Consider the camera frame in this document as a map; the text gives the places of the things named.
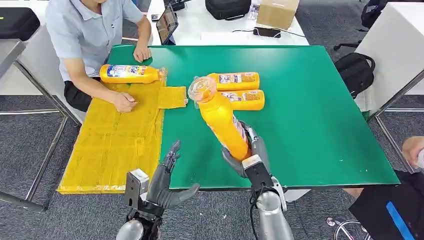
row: blue stripe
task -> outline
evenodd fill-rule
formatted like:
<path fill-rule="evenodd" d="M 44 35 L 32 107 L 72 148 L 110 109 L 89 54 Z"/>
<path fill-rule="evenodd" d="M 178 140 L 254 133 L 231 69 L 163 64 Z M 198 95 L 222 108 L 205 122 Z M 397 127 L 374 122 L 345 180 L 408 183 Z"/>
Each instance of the blue stripe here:
<path fill-rule="evenodd" d="M 414 237 L 412 236 L 410 230 L 408 229 L 407 225 L 405 224 L 404 220 L 402 219 L 401 215 L 399 215 L 398 210 L 396 210 L 395 206 L 391 201 L 387 203 L 385 206 L 388 213 L 391 216 L 391 219 L 393 220 L 394 224 L 396 225 L 397 229 L 399 230 L 400 234 L 402 235 L 404 240 L 414 240 Z"/>

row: cardboard box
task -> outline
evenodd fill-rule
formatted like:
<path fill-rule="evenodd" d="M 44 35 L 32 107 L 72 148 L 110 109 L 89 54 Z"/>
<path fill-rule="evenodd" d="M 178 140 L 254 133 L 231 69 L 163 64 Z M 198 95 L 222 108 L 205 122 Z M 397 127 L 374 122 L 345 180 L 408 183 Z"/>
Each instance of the cardboard box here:
<path fill-rule="evenodd" d="M 292 25 L 299 0 L 262 0 L 256 22 L 288 30 Z"/>

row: hand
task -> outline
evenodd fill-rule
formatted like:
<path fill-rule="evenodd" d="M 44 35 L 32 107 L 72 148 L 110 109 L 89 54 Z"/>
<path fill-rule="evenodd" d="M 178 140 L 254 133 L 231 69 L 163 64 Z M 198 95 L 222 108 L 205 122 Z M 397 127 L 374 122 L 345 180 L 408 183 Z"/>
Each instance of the hand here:
<path fill-rule="evenodd" d="M 115 92 L 112 103 L 120 113 L 129 113 L 137 105 L 136 100 L 126 92 Z"/>
<path fill-rule="evenodd" d="M 424 136 L 413 136 L 403 142 L 402 153 L 411 166 L 418 168 L 418 154 L 423 149 Z"/>
<path fill-rule="evenodd" d="M 240 121 L 241 125 L 244 129 L 250 128 L 250 126 L 246 125 L 246 123 Z M 263 164 L 265 165 L 266 170 L 268 172 L 270 171 L 270 163 L 268 162 L 268 152 L 267 148 L 265 146 L 265 142 L 260 136 L 256 136 L 253 139 L 250 137 L 247 138 L 249 141 L 251 154 L 253 155 L 259 155 L 260 159 L 262 160 Z M 242 163 L 236 160 L 233 156 L 231 156 L 228 149 L 225 147 L 222 148 L 222 157 L 224 160 L 232 167 L 235 172 L 242 178 L 247 178 L 248 176 L 245 173 L 245 170 L 242 166 Z"/>
<path fill-rule="evenodd" d="M 137 43 L 134 49 L 134 59 L 141 63 L 152 56 L 150 49 L 145 44 Z"/>
<path fill-rule="evenodd" d="M 146 200 L 164 209 L 172 208 L 193 197 L 200 188 L 200 185 L 195 183 L 184 191 L 170 191 L 171 173 L 174 169 L 175 162 L 180 158 L 180 155 L 177 153 L 178 150 L 180 150 L 180 140 L 174 142 L 163 158 L 162 164 L 157 166 L 147 192 Z"/>

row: robotic arm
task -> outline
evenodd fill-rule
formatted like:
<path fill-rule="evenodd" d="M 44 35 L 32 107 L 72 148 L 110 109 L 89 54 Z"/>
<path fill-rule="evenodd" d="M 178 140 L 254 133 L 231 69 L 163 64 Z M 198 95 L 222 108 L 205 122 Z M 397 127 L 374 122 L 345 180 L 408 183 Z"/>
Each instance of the robotic arm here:
<path fill-rule="evenodd" d="M 250 204 L 250 217 L 255 238 L 258 239 L 252 211 L 259 210 L 260 235 L 262 240 L 294 240 L 283 211 L 287 210 L 284 192 L 278 180 L 270 174 L 268 153 L 264 140 L 249 125 L 241 122 L 247 132 L 252 156 L 241 163 L 234 159 L 230 152 L 222 149 L 224 160 L 243 178 L 249 178 L 252 184 L 253 202 Z"/>
<path fill-rule="evenodd" d="M 140 169 L 126 174 L 125 205 L 136 212 L 133 216 L 128 216 L 127 222 L 119 229 L 116 240 L 160 239 L 159 227 L 165 209 L 172 208 L 197 193 L 200 188 L 197 183 L 184 191 L 170 191 L 171 173 L 180 157 L 179 149 L 178 140 L 169 149 L 162 164 L 157 166 L 150 186 L 149 176 Z"/>

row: black pants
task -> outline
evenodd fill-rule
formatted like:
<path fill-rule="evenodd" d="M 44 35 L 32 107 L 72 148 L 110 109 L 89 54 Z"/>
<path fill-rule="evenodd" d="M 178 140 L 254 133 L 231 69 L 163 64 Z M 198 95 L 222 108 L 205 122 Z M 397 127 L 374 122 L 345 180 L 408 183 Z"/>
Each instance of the black pants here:
<path fill-rule="evenodd" d="M 96 81 L 100 81 L 100 77 L 92 78 Z M 92 102 L 92 97 L 79 90 L 72 81 L 65 81 L 63 95 L 71 107 L 83 112 L 87 112 L 87 109 L 89 109 L 89 105 Z"/>
<path fill-rule="evenodd" d="M 374 240 L 424 240 L 424 174 L 395 172 L 400 185 L 365 187 L 349 210 Z"/>

